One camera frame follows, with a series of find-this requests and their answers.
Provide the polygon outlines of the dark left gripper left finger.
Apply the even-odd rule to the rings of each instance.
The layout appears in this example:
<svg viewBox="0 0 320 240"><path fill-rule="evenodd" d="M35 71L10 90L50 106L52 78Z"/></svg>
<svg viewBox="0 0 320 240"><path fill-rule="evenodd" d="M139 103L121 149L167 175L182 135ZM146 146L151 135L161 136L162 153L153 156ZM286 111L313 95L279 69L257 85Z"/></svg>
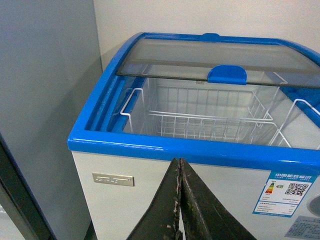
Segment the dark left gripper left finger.
<svg viewBox="0 0 320 240"><path fill-rule="evenodd" d="M127 237L129 240L181 240L181 162L174 158L148 207Z"/></svg>

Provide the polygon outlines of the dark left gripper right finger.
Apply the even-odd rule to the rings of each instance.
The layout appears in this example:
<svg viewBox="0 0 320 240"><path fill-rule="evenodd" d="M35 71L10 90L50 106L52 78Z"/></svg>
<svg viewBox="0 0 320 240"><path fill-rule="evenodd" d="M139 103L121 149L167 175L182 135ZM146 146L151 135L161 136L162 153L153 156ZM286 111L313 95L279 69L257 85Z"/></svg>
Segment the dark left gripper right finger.
<svg viewBox="0 0 320 240"><path fill-rule="evenodd" d="M187 240L254 240L255 237L223 206L191 165L181 166L181 211Z"/></svg>

